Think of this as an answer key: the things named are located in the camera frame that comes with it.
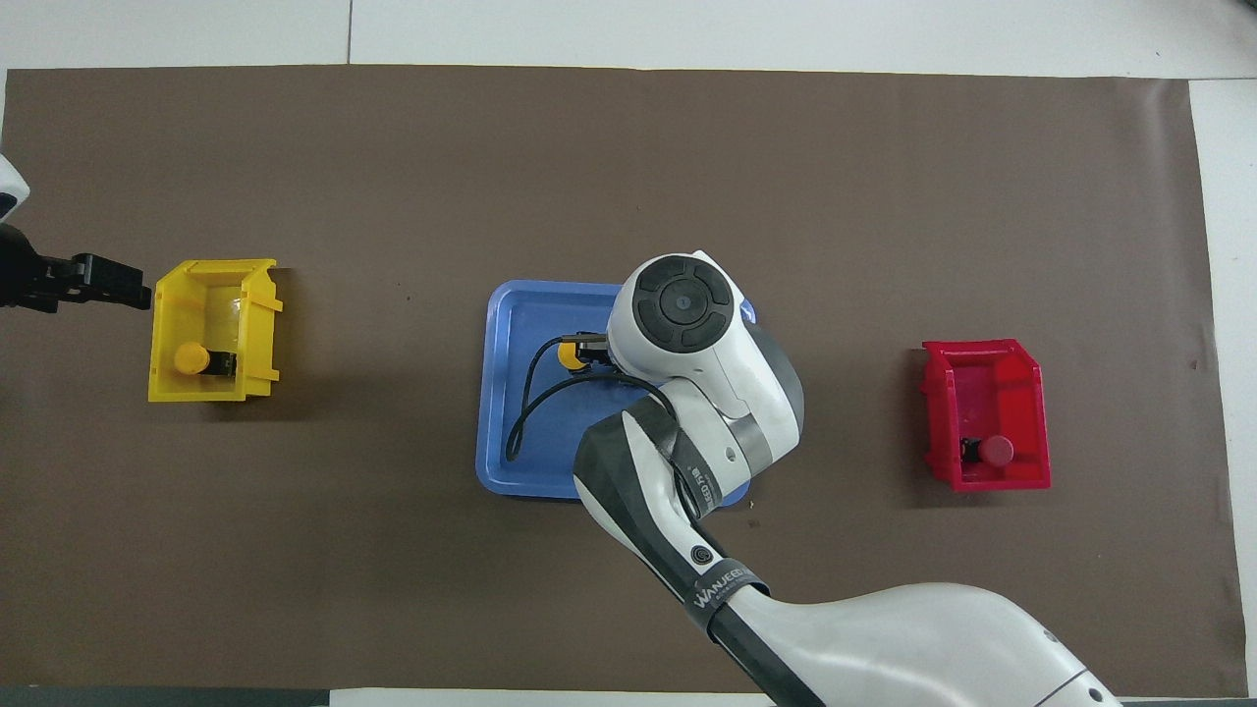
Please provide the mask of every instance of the red object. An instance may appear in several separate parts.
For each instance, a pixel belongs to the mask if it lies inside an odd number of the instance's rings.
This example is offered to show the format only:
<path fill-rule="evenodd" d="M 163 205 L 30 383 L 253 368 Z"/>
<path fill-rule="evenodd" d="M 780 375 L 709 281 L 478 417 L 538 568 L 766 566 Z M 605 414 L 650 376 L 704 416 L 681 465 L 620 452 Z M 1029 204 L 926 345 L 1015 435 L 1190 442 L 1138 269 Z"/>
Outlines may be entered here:
<path fill-rule="evenodd" d="M 1050 488 L 1038 364 L 1013 338 L 926 341 L 934 476 L 954 491 Z"/>

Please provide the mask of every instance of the yellow object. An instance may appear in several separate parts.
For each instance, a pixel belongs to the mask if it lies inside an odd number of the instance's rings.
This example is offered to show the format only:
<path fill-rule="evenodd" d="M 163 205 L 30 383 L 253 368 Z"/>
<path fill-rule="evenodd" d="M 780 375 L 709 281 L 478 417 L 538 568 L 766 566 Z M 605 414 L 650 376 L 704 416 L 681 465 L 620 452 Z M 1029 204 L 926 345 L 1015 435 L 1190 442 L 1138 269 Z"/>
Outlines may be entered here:
<path fill-rule="evenodd" d="M 184 260 L 157 281 L 150 403 L 270 395 L 270 384 L 279 380 L 270 367 L 275 312 L 284 309 L 266 273 L 274 265 L 269 258 Z M 209 365 L 210 350 L 235 353 L 235 375 L 196 375 Z"/>
<path fill-rule="evenodd" d="M 579 371 L 588 364 L 576 357 L 576 342 L 564 341 L 558 345 L 558 362 L 569 371 Z"/>
<path fill-rule="evenodd" d="M 185 376 L 195 376 L 207 367 L 210 352 L 200 343 L 189 341 L 175 350 L 175 370 Z"/>

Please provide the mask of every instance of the plastic bin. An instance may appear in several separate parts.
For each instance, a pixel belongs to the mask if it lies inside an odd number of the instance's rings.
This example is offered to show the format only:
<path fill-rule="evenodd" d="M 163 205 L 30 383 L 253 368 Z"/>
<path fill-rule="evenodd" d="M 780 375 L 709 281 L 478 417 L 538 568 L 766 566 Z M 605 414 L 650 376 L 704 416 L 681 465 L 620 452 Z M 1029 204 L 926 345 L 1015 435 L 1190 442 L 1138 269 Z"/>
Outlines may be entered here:
<path fill-rule="evenodd" d="M 524 444 L 507 462 L 504 442 L 519 415 L 524 375 L 537 348 L 552 337 L 578 331 L 603 332 L 618 284 L 510 281 L 489 298 L 476 433 L 476 477 L 485 488 L 507 496 L 577 498 L 572 477 L 576 448 L 586 428 L 645 395 L 615 382 L 588 382 L 547 400 L 529 418 Z M 744 316 L 754 318 L 749 307 Z M 552 348 L 537 365 L 533 395 L 569 376 Z M 742 499 L 747 484 L 724 504 Z"/>
<path fill-rule="evenodd" d="M 157 281 L 148 401 L 241 401 L 270 395 L 275 283 L 272 259 L 185 260 Z M 234 355 L 231 375 L 192 372 L 187 353 Z"/>
<path fill-rule="evenodd" d="M 926 341 L 934 476 L 960 492 L 1052 486 L 1038 364 L 1012 338 Z"/>

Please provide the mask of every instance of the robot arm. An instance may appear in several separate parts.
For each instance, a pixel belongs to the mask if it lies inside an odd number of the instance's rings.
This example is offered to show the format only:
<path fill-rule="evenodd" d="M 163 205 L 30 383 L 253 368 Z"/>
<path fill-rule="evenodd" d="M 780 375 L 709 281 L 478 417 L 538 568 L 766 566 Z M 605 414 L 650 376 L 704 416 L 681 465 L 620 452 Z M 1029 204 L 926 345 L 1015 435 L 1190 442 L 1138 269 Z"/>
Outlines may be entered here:
<path fill-rule="evenodd" d="M 35 253 L 23 233 L 6 223 L 30 196 L 30 187 L 0 156 L 0 307 L 57 312 L 62 302 L 116 302 L 137 309 L 152 303 L 143 273 L 92 253 L 69 259 Z"/>
<path fill-rule="evenodd" d="M 607 325 L 616 365 L 660 390 L 591 426 L 577 492 L 778 704 L 1082 707 L 1117 701 L 1013 603 L 926 584 L 845 601 L 768 596 L 698 520 L 797 443 L 803 396 L 742 293 L 706 254 L 665 255 L 628 278 Z"/>

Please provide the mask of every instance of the brown table surface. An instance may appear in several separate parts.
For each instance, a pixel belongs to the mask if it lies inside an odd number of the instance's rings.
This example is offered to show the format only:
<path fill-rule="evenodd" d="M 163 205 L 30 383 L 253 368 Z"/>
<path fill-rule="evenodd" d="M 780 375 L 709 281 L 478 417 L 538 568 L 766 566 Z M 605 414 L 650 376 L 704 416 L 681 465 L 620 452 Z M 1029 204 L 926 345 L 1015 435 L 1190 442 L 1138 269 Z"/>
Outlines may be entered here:
<path fill-rule="evenodd" d="M 704 248 L 807 391 L 708 522 L 777 598 L 974 584 L 1117 693 L 1244 693 L 1184 82 L 13 70 L 4 126 L 41 253 L 288 269 L 245 404 L 146 403 L 147 313 L 0 312 L 0 682 L 753 689 L 473 464 L 494 287 Z M 987 337 L 1043 367 L 1051 491 L 926 472 L 913 350 Z"/>

